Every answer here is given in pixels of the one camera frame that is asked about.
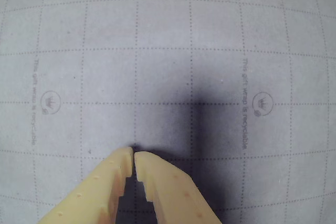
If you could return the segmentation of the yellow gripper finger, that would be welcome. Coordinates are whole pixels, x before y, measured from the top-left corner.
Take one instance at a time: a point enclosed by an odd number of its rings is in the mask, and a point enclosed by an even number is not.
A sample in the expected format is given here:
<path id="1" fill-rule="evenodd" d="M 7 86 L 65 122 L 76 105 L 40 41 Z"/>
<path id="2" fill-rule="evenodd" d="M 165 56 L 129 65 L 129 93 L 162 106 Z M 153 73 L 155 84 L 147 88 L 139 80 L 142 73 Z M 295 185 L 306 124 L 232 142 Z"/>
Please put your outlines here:
<path id="1" fill-rule="evenodd" d="M 136 152 L 137 180 L 158 223 L 221 223 L 191 177 L 150 152 Z"/>
<path id="2" fill-rule="evenodd" d="M 113 151 L 39 223 L 115 223 L 132 172 L 133 149 Z"/>

